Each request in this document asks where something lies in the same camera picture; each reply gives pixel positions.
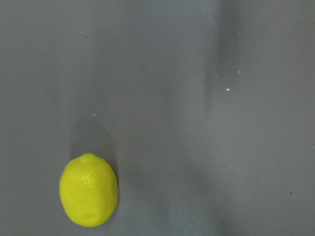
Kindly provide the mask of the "yellow lemon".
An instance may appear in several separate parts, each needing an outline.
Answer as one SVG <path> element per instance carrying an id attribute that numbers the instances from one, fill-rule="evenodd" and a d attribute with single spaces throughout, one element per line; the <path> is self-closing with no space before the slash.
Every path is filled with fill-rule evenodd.
<path id="1" fill-rule="evenodd" d="M 60 178 L 59 196 L 69 219 L 83 227 L 97 227 L 114 213 L 118 179 L 111 165 L 92 153 L 71 160 Z"/>

